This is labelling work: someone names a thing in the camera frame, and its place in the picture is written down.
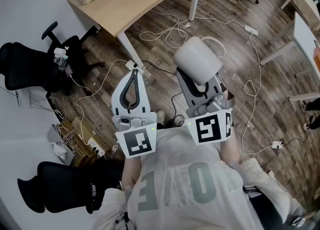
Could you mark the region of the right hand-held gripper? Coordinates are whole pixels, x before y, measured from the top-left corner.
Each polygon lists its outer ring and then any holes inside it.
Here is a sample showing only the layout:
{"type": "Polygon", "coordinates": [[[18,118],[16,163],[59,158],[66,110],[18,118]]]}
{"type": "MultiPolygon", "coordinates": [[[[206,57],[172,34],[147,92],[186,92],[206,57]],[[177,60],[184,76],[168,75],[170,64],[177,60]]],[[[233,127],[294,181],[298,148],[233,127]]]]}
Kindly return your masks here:
{"type": "Polygon", "coordinates": [[[229,140],[233,127],[235,97],[225,91],[219,74],[215,74],[200,91],[195,82],[180,68],[176,69],[180,87],[190,108],[185,125],[196,145],[229,140]]]}

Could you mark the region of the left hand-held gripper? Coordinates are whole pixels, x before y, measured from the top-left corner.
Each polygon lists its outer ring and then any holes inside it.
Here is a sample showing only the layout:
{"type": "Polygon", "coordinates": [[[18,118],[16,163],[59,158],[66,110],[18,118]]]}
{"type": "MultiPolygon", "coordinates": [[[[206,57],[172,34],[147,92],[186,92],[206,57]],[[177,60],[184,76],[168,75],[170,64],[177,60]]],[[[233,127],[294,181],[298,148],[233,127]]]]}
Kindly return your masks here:
{"type": "Polygon", "coordinates": [[[144,78],[139,70],[130,71],[119,81],[111,96],[111,108],[117,142],[126,158],[156,151],[157,115],[150,112],[144,78]],[[130,105],[126,95],[132,81],[136,101],[130,105]]]}

